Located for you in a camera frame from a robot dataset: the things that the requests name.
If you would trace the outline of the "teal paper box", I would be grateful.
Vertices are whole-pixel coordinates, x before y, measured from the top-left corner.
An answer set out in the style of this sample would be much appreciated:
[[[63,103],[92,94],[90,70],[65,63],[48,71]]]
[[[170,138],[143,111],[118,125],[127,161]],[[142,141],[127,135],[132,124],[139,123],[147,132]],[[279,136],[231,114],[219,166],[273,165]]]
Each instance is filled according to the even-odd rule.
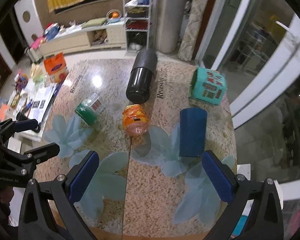
[[[192,76],[189,97],[219,105],[227,90],[225,77],[218,71],[198,67]]]

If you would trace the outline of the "black thermos bottle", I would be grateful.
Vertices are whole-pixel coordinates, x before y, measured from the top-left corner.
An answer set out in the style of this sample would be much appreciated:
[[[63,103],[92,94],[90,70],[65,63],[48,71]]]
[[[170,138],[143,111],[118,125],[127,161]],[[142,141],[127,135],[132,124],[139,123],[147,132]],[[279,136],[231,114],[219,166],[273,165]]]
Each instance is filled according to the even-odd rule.
[[[142,48],[134,61],[126,89],[127,99],[134,104],[145,103],[150,97],[151,81],[156,71],[158,56],[155,49]]]

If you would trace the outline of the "orange shopping bag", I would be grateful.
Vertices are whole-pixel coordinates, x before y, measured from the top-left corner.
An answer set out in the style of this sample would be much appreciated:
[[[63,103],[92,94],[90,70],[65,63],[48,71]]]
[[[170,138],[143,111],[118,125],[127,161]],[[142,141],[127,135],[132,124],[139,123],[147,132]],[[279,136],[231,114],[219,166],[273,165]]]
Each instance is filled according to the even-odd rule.
[[[53,83],[62,83],[69,73],[63,53],[45,59],[44,67]]]

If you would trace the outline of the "patterned curtain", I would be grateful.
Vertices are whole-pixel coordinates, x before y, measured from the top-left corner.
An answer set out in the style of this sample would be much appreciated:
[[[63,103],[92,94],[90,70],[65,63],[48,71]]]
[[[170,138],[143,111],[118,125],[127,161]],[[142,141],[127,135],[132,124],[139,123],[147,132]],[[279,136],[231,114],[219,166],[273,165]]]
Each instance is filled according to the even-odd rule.
[[[189,20],[178,51],[179,59],[191,61],[204,10],[208,0],[192,0]]]

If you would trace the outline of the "cream TV cabinet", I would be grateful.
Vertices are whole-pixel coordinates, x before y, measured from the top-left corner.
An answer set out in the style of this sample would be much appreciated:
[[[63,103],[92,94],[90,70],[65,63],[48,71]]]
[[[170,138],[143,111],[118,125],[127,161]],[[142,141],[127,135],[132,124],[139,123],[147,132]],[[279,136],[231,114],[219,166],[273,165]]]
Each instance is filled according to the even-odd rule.
[[[123,21],[89,28],[78,27],[56,35],[42,43],[39,51],[43,57],[59,53],[72,54],[82,51],[126,48],[125,23]]]

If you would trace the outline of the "white metal shelf rack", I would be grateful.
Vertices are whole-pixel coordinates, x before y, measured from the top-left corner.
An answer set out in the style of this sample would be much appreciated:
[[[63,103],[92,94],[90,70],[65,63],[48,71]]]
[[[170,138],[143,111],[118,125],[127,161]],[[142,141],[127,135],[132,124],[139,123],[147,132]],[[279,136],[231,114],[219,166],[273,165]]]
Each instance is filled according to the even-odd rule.
[[[150,47],[152,0],[122,0],[128,52]]]

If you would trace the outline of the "grey cylindrical air conditioner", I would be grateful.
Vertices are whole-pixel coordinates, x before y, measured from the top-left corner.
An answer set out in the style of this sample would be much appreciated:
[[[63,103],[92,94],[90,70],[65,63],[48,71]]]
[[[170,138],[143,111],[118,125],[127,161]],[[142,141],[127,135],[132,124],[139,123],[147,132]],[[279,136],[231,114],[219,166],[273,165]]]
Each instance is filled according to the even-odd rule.
[[[169,54],[177,47],[187,0],[159,0],[155,47]]]

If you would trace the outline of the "fruit bowl with oranges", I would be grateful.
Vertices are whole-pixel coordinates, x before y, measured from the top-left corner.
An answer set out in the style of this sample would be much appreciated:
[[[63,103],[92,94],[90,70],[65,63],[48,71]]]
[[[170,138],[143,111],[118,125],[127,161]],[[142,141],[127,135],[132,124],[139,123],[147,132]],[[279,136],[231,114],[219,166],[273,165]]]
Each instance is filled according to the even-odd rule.
[[[121,18],[122,14],[121,11],[117,10],[117,9],[113,9],[108,11],[108,13],[106,14],[106,19],[108,21],[119,21]]]

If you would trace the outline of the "blue plastic cup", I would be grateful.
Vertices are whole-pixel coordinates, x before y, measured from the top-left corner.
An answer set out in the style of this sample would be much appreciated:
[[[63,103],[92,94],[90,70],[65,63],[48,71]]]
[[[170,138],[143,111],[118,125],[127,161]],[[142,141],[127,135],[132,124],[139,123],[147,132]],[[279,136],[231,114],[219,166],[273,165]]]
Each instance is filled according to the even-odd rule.
[[[204,152],[206,137],[207,111],[194,107],[180,111],[181,157],[196,158]]]

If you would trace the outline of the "orange plastic cup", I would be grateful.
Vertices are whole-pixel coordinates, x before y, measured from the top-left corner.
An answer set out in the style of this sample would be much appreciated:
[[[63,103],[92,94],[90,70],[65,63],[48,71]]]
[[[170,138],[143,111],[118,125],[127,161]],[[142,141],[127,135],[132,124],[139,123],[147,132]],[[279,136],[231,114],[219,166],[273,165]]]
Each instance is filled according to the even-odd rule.
[[[128,105],[122,112],[122,127],[131,137],[145,134],[149,129],[149,118],[139,104]]]

